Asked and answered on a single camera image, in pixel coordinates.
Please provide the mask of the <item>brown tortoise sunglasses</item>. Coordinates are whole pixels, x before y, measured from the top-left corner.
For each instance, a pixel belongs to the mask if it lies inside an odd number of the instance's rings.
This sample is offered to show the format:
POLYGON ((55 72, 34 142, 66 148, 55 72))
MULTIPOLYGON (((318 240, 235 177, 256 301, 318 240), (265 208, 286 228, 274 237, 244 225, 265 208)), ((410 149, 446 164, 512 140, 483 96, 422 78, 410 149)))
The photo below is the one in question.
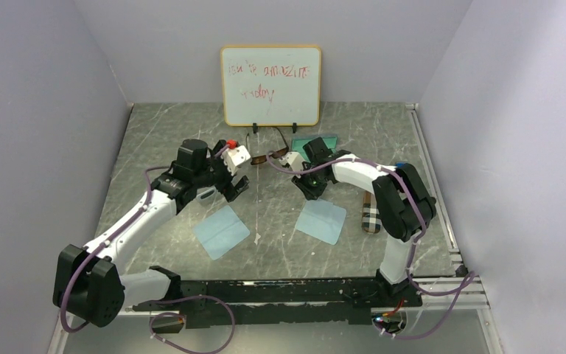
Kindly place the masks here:
POLYGON ((244 143, 251 155, 250 165, 264 164, 268 157, 278 159, 290 151, 290 143, 282 129, 273 129, 278 135, 277 138, 274 133, 266 133, 264 136, 251 130, 246 133, 244 143))

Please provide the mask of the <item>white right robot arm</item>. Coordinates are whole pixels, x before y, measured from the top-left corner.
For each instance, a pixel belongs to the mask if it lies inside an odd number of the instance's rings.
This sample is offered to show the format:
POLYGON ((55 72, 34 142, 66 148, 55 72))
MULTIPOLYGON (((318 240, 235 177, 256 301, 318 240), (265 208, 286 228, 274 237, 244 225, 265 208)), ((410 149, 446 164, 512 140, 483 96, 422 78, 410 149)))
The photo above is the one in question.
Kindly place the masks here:
POLYGON ((404 295, 404 282, 412 263, 415 238, 437 215, 417 169, 408 163, 391 167, 362 159, 347 150, 333 151, 315 138, 303 146, 307 157, 295 151, 282 158, 282 165, 295 174, 292 182, 307 200, 317 200, 328 183, 344 183, 371 193, 378 217, 388 234, 375 294, 380 303, 395 305, 404 295))

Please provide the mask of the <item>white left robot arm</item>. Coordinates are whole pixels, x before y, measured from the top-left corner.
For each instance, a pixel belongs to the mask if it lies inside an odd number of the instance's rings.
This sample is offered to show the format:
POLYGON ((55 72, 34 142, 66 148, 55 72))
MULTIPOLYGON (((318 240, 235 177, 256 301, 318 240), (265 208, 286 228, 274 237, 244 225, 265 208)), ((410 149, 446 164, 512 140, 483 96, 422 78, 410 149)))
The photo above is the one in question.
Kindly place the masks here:
POLYGON ((104 327, 125 308, 156 303, 175 308, 184 293, 181 276, 160 266, 125 274, 125 263, 158 228, 196 199, 198 191, 214 188, 232 202, 248 188, 248 178, 234 178, 251 160, 248 149, 221 139, 214 147, 186 139, 175 159, 160 166, 156 178, 144 171, 146 190, 113 226, 84 246, 68 245, 58 256, 52 301, 68 333, 86 325, 104 327))

